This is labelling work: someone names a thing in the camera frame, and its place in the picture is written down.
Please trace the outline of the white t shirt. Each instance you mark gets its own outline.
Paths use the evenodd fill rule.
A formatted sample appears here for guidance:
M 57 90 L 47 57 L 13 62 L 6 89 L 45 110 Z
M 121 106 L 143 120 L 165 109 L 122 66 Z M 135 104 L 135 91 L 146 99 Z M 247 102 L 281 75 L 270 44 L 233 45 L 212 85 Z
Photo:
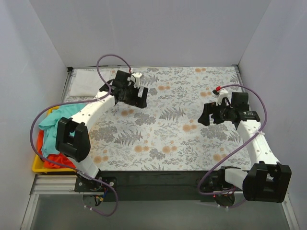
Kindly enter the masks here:
M 104 84 L 96 70 L 75 69 L 69 96 L 94 97 Z

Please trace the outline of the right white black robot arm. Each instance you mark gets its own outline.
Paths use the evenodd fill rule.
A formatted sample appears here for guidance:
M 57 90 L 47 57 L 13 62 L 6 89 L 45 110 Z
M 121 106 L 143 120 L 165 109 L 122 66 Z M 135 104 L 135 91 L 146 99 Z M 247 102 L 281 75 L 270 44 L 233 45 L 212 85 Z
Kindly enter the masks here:
M 230 121 L 247 149 L 251 169 L 246 172 L 233 166 L 223 166 L 218 171 L 217 184 L 222 190 L 232 186 L 243 191 L 248 201 L 281 203 L 284 201 L 292 171 L 275 157 L 261 131 L 260 117 L 249 109 L 248 93 L 233 92 L 228 100 L 228 91 L 214 90 L 217 99 L 206 103 L 198 122 L 209 126 Z

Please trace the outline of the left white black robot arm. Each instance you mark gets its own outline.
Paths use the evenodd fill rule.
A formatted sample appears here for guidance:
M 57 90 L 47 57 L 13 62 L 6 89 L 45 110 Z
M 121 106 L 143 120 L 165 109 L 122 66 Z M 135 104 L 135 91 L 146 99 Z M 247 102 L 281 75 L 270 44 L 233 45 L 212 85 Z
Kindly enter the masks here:
M 102 180 L 97 177 L 99 169 L 89 155 L 89 131 L 97 119 L 118 102 L 141 109 L 147 107 L 148 88 L 138 95 L 142 78 L 139 72 L 117 71 L 116 77 L 99 89 L 93 102 L 70 118 L 62 117 L 58 121 L 55 148 L 74 164 L 79 175 L 86 178 L 85 185 L 90 191 L 98 191 Z

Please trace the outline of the floral table cloth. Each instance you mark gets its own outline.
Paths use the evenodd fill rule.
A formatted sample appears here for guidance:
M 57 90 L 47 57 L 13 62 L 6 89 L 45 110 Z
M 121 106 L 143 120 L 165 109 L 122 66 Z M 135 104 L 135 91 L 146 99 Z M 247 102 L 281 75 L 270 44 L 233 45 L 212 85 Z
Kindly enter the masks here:
M 148 88 L 144 109 L 118 103 L 91 128 L 91 159 L 109 171 L 198 171 L 218 162 L 251 168 L 247 149 L 234 125 L 198 123 L 212 91 L 227 86 L 240 90 L 236 67 L 143 67 Z

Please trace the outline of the teal t shirt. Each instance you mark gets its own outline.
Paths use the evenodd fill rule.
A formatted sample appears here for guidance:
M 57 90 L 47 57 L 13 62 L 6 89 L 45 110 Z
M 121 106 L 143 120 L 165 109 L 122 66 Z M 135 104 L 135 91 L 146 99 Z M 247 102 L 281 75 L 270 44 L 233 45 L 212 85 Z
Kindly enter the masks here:
M 42 153 L 45 158 L 47 158 L 50 154 L 59 155 L 59 151 L 56 150 L 58 121 L 62 117 L 70 118 L 72 115 L 81 111 L 85 105 L 85 103 L 62 105 L 58 109 L 53 110 L 44 120 L 39 123 L 39 129 L 44 131 Z

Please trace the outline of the orange t shirt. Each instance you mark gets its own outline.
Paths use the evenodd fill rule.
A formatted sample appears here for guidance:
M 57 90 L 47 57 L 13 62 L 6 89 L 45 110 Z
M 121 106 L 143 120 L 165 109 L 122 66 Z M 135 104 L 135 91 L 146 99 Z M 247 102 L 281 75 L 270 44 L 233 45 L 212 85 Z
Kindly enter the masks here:
M 39 152 L 40 155 L 43 154 L 42 152 L 42 147 L 43 147 L 43 144 L 44 144 L 44 131 L 43 130 L 40 130 L 39 131 L 39 134 L 38 134 L 38 137 L 37 137 L 37 142 L 36 142 L 36 148 L 37 148 L 37 151 Z M 63 155 L 62 153 L 59 153 L 59 154 L 49 154 L 47 156 L 47 158 L 51 161 L 54 161 L 54 162 L 57 162 L 57 163 L 60 163 L 60 164 L 65 164 L 65 165 L 68 165 L 70 167 L 73 167 L 75 168 L 75 165 L 65 156 Z M 60 169 L 60 168 L 64 168 L 63 166 L 60 166 L 60 165 L 57 165 L 57 164 L 54 164 L 54 163 L 50 163 L 46 160 L 43 160 L 43 167 L 44 168 L 47 168 L 47 169 Z

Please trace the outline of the yellow plastic bin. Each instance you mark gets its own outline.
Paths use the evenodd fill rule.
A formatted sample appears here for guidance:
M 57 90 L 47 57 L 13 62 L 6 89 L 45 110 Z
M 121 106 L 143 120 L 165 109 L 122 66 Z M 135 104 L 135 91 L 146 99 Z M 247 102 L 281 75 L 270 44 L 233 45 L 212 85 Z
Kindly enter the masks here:
M 47 116 L 53 111 L 53 110 L 56 110 L 58 109 L 60 106 L 56 106 L 56 107 L 53 107 L 51 109 L 48 110 L 47 112 Z M 43 160 L 46 160 L 50 163 L 54 163 L 54 164 L 57 164 L 57 165 L 60 165 L 60 166 L 63 166 L 64 168 L 60 168 L 60 169 L 47 169 L 47 168 L 44 168 L 43 167 Z M 45 158 L 42 155 L 36 155 L 35 156 L 35 160 L 34 160 L 34 163 L 33 163 L 33 166 L 32 166 L 32 170 L 36 173 L 50 173 L 50 172 L 69 172 L 72 170 L 72 167 L 68 166 L 68 165 L 65 165 L 65 164 L 60 164 L 60 163 L 57 163 L 57 162 L 54 162 L 54 161 L 51 161 L 49 160 L 48 158 Z

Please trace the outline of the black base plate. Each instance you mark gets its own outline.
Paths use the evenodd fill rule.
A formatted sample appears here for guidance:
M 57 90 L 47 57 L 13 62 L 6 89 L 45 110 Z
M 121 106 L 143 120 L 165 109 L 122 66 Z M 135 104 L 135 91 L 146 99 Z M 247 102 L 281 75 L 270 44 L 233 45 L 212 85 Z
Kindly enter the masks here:
M 213 202 L 213 196 L 202 196 L 197 185 L 207 171 L 102 171 L 96 178 L 112 185 L 119 201 L 201 200 Z M 222 185 L 218 171 L 213 171 L 202 183 L 202 192 L 225 191 L 231 185 Z M 102 194 L 100 183 L 77 176 L 75 192 Z

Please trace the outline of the aluminium frame rail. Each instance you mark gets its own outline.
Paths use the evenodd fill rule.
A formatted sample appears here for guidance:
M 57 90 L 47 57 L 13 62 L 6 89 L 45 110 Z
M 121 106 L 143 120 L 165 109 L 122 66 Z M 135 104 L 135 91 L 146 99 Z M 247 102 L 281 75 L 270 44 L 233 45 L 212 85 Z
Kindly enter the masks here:
M 39 175 L 32 192 L 34 194 L 85 194 L 75 192 L 77 175 Z

